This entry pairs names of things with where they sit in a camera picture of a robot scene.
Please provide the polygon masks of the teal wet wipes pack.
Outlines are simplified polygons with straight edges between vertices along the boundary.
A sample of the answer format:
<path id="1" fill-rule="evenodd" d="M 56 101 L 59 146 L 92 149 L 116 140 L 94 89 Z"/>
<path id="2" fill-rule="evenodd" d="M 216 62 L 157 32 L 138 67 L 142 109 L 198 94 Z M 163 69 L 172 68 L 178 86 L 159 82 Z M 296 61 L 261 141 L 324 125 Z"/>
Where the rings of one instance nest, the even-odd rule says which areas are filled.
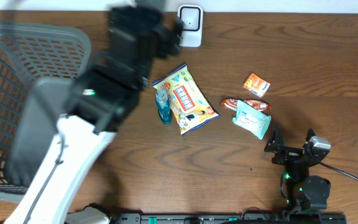
<path id="1" fill-rule="evenodd" d="M 232 122 L 250 131 L 253 135 L 262 140 L 269 128 L 271 120 L 270 115 L 266 115 L 254 109 L 243 101 L 238 101 L 236 116 L 233 117 Z"/>

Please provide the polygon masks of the red candy bar wrapper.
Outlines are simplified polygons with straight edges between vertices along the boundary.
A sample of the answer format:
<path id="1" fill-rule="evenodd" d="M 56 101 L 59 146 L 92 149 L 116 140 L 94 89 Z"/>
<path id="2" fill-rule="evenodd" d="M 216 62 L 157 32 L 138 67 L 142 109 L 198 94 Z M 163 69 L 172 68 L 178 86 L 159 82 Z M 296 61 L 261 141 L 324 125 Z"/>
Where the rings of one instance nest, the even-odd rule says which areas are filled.
<path id="1" fill-rule="evenodd" d="M 239 100 L 232 99 L 232 98 L 225 99 L 221 103 L 221 107 L 236 111 L 238 101 Z M 246 103 L 247 105 L 253 107 L 253 109 L 258 111 L 266 111 L 271 109 L 271 106 L 268 103 L 259 100 L 244 100 L 244 103 Z"/>

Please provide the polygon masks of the small orange sachet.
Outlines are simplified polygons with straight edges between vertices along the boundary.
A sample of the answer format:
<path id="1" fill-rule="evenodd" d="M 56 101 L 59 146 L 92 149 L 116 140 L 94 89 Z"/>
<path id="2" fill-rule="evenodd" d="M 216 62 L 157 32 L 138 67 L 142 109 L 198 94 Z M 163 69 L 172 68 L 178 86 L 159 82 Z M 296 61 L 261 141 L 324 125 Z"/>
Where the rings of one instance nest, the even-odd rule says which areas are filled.
<path id="1" fill-rule="evenodd" d="M 244 82 L 243 87 L 259 98 L 262 98 L 270 87 L 270 83 L 260 78 L 258 75 L 251 73 Z"/>

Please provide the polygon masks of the blue liquid bottle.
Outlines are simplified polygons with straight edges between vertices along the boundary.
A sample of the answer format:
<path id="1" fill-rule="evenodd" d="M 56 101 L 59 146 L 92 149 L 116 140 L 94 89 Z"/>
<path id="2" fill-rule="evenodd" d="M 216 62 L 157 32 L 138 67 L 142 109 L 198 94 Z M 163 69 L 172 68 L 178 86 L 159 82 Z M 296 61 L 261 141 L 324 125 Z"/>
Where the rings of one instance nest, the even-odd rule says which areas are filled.
<path id="1" fill-rule="evenodd" d="M 155 94 L 155 102 L 162 123 L 170 124 L 172 122 L 172 113 L 167 92 L 165 90 L 157 90 Z"/>

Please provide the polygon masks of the yellow snack bag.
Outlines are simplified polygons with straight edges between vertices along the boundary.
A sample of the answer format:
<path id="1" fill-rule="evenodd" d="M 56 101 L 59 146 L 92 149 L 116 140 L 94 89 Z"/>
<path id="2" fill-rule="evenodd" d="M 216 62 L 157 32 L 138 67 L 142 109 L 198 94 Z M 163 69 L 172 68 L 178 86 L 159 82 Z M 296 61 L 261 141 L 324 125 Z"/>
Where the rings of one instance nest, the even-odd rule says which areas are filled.
<path id="1" fill-rule="evenodd" d="M 181 135 L 219 118 L 219 114 L 204 97 L 185 63 L 166 77 L 153 82 L 152 86 L 167 92 L 170 109 L 177 120 Z"/>

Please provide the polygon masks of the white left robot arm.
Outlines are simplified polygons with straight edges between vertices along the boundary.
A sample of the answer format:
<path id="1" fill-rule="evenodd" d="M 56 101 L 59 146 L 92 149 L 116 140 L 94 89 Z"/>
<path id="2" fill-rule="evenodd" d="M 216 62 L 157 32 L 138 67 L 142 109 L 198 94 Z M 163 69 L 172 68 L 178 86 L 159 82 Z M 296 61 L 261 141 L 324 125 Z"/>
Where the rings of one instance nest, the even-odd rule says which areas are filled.
<path id="1" fill-rule="evenodd" d="M 109 47 L 76 78 L 56 135 L 8 223 L 63 223 L 95 160 L 139 104 L 155 58 L 180 53 L 183 21 L 166 27 L 164 3 L 140 1 L 108 12 Z"/>

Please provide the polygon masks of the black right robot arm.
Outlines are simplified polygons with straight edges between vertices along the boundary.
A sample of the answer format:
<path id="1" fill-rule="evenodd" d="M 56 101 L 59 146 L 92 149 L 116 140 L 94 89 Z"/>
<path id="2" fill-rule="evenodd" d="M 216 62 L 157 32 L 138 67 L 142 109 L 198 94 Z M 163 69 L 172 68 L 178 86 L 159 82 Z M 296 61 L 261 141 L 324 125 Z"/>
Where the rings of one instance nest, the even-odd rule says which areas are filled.
<path id="1" fill-rule="evenodd" d="M 329 141 L 315 135 L 312 129 L 307 131 L 301 148 L 287 146 L 280 127 L 273 129 L 264 151 L 274 154 L 273 164 L 284 166 L 280 193 L 287 200 L 289 215 L 327 209 L 331 183 L 318 175 L 310 175 L 309 168 L 319 164 L 330 150 Z"/>

